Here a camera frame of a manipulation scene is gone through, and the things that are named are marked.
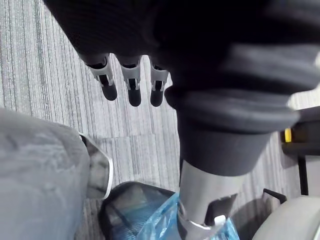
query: plastic wrap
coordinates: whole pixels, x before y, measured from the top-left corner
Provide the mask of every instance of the plastic wrap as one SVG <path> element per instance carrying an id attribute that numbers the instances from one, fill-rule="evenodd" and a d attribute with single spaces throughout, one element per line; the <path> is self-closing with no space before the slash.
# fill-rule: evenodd
<path id="1" fill-rule="evenodd" d="M 178 240 L 177 202 L 179 194 L 172 195 L 144 224 L 137 240 Z M 237 230 L 229 218 L 224 227 L 211 240 L 240 240 Z"/>

